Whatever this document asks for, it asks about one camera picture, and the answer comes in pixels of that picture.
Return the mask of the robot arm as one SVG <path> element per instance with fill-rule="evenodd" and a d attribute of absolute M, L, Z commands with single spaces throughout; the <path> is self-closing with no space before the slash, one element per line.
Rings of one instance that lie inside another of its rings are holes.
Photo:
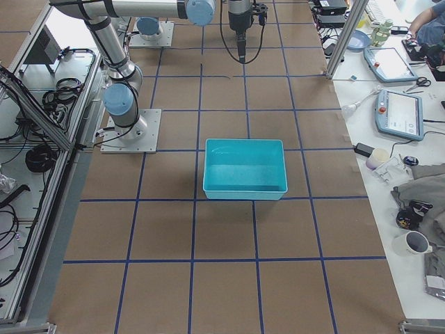
<path fill-rule="evenodd" d="M 143 82 L 140 68 L 131 61 L 112 27 L 119 17 L 174 17 L 197 26 L 211 22 L 214 1 L 50 1 L 62 14 L 81 19 L 110 69 L 112 84 L 105 90 L 104 105 L 114 122 L 117 138 L 131 140 L 147 127 L 138 108 Z"/>
<path fill-rule="evenodd" d="M 185 1 L 186 18 L 197 26 L 211 23 L 216 11 L 215 1 Z M 228 1 L 229 27 L 235 32 L 238 58 L 229 51 L 222 29 L 222 13 L 220 13 L 220 36 L 229 53 L 238 63 L 246 63 L 246 31 L 254 21 L 254 5 L 250 1 Z M 161 24 L 155 17 L 139 17 L 136 20 L 138 32 L 146 38 L 154 38 L 161 33 Z"/>

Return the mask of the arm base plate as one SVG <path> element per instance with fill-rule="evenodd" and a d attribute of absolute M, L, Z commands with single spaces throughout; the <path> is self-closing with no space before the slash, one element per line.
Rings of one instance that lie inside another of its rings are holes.
<path fill-rule="evenodd" d="M 116 127 L 112 117 L 108 117 L 107 126 L 112 131 L 104 135 L 105 144 L 100 147 L 105 154 L 154 154 L 157 149 L 161 109 L 140 109 L 138 122 L 129 129 Z"/>
<path fill-rule="evenodd" d="M 130 48 L 171 47 L 174 23 L 155 17 L 139 17 L 129 39 Z"/>

